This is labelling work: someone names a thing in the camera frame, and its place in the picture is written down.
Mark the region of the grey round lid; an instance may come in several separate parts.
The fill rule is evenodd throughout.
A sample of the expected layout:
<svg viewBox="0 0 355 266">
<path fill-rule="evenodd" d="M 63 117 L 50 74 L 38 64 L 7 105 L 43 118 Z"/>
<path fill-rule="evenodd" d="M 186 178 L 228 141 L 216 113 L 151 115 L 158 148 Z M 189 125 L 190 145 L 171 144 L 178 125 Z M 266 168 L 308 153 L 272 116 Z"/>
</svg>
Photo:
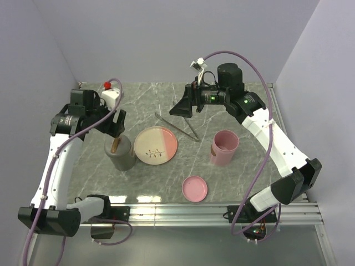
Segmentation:
<svg viewBox="0 0 355 266">
<path fill-rule="evenodd" d="M 129 138 L 125 135 L 120 135 L 115 152 L 112 152 L 112 145 L 115 140 L 112 137 L 107 137 L 104 144 L 104 151 L 110 158 L 126 158 L 134 157 L 135 153 Z"/>
</svg>

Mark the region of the grey cylindrical container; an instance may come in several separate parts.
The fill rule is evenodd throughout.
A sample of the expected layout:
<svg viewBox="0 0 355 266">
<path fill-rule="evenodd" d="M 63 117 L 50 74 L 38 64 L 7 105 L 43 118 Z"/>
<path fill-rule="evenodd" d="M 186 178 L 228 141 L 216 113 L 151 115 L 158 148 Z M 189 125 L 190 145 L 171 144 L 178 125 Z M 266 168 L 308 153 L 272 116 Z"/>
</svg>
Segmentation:
<svg viewBox="0 0 355 266">
<path fill-rule="evenodd" d="M 132 149 L 127 151 L 116 150 L 114 153 L 109 150 L 105 153 L 119 171 L 128 171 L 136 164 L 136 155 Z"/>
</svg>

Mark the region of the metal tongs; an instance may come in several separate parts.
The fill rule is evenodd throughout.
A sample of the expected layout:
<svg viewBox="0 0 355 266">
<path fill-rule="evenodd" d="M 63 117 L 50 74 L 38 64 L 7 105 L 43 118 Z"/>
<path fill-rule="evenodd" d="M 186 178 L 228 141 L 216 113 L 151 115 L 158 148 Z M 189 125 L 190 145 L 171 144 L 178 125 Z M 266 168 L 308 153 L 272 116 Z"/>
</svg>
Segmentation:
<svg viewBox="0 0 355 266">
<path fill-rule="evenodd" d="M 165 117 L 162 117 L 158 112 L 154 112 L 154 116 L 161 121 L 163 124 L 167 125 L 168 127 L 176 130 L 178 133 L 184 135 L 185 137 L 189 138 L 194 142 L 201 142 L 196 130 L 193 128 L 191 123 L 188 121 L 187 118 L 181 117 L 176 118 L 173 121 L 167 120 Z"/>
</svg>

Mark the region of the pink round lid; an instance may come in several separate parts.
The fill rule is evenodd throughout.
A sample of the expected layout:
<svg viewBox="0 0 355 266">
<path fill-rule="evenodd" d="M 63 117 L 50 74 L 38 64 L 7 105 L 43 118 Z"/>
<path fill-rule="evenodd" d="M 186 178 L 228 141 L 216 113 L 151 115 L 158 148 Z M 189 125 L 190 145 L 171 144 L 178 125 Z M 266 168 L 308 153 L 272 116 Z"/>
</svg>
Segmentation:
<svg viewBox="0 0 355 266">
<path fill-rule="evenodd" d="M 182 193 L 190 202 L 203 201 L 207 192 L 207 183 L 200 176 L 189 176 L 182 183 Z"/>
</svg>

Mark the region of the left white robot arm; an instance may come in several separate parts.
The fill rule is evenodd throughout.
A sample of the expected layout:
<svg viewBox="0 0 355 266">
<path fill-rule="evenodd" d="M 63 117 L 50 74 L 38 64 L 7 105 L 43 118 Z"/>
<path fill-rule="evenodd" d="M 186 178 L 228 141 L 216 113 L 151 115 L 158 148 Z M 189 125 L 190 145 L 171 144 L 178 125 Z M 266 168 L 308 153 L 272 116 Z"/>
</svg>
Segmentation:
<svg viewBox="0 0 355 266">
<path fill-rule="evenodd" d="M 41 182 L 28 207 L 20 207 L 18 219 L 37 234 L 72 237 L 81 223 L 94 217 L 105 223 L 112 217 L 109 198 L 89 195 L 82 203 L 68 204 L 70 179 L 86 133 L 96 129 L 111 137 L 124 132 L 126 112 L 118 111 L 123 92 L 73 89 L 50 122 L 50 148 Z"/>
</svg>

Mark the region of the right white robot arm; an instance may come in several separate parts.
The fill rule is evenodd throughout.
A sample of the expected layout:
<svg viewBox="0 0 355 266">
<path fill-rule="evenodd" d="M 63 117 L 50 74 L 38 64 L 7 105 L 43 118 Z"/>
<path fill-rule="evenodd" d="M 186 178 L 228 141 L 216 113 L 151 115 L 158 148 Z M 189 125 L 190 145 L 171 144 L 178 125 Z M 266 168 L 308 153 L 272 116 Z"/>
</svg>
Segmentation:
<svg viewBox="0 0 355 266">
<path fill-rule="evenodd" d="M 218 80 L 214 84 L 204 81 L 207 71 L 202 59 L 190 66 L 199 74 L 185 86 L 183 97 L 170 110 L 170 115 L 191 118 L 193 106 L 201 112 L 205 105 L 223 105 L 259 141 L 281 175 L 279 180 L 247 200 L 245 216 L 248 220 L 258 221 L 266 209 L 279 203 L 289 204 L 313 187 L 322 168 L 321 163 L 316 158 L 309 159 L 291 142 L 270 118 L 270 105 L 265 105 L 256 93 L 245 90 L 242 70 L 237 64 L 218 66 Z"/>
</svg>

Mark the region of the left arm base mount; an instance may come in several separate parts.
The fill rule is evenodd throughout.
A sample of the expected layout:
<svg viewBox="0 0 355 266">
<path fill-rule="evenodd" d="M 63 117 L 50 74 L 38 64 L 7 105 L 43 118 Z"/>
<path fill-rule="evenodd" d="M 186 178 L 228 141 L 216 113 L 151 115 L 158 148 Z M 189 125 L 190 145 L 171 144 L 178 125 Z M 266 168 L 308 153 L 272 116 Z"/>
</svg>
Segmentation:
<svg viewBox="0 0 355 266">
<path fill-rule="evenodd" d="M 95 216 L 89 220 L 91 224 L 90 235 L 94 240 L 111 239 L 116 231 L 116 223 L 102 222 L 102 220 L 128 222 L 129 217 L 130 207 L 112 207 L 106 216 Z"/>
</svg>

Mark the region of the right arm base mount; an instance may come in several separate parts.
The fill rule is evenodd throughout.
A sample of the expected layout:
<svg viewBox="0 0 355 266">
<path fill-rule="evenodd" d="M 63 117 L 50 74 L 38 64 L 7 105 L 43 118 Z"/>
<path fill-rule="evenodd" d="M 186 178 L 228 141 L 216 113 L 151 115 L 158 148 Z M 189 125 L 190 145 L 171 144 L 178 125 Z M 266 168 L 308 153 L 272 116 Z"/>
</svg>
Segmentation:
<svg viewBox="0 0 355 266">
<path fill-rule="evenodd" d="M 235 219 L 238 209 L 239 205 L 229 205 L 227 206 L 227 212 L 222 215 L 231 224 L 233 236 L 242 235 L 248 243 L 257 245 L 278 230 L 281 219 L 280 204 L 277 207 L 274 206 L 258 212 L 247 203 Z"/>
</svg>

